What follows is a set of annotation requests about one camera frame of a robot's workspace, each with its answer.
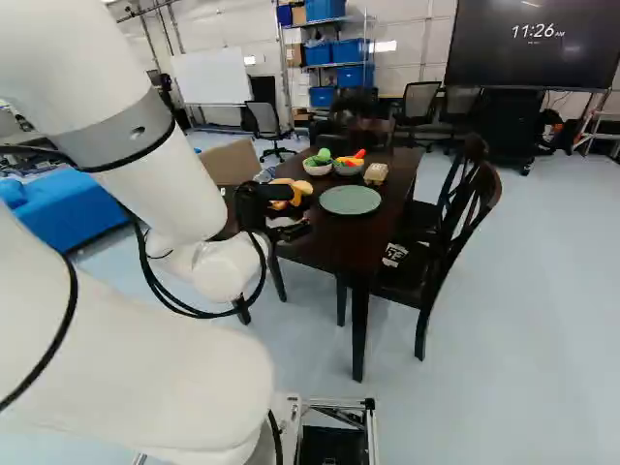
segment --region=monitor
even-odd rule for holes
[[[620,0],[459,0],[446,84],[606,89]]]

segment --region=green plate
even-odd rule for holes
[[[381,195],[364,186],[338,186],[323,192],[319,204],[336,215],[363,215],[381,205]]]

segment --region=blue couch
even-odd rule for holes
[[[61,169],[21,184],[0,179],[0,199],[39,239],[67,252],[127,217],[114,198],[88,174]]]

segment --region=green fruit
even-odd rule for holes
[[[319,150],[319,154],[314,156],[314,159],[317,161],[328,162],[331,160],[331,152],[328,148],[322,148]]]

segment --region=bowl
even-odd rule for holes
[[[334,163],[333,167],[336,170],[336,172],[340,174],[341,176],[354,176],[356,174],[361,173],[364,170],[364,165],[365,164],[362,163],[355,167],[346,167],[346,166]]]
[[[303,165],[303,168],[305,169],[305,171],[308,174],[310,174],[311,176],[325,176],[333,168],[333,164],[332,163],[330,163],[328,165],[323,165],[321,167],[309,167],[308,165],[306,165],[306,160],[303,161],[302,165]]]

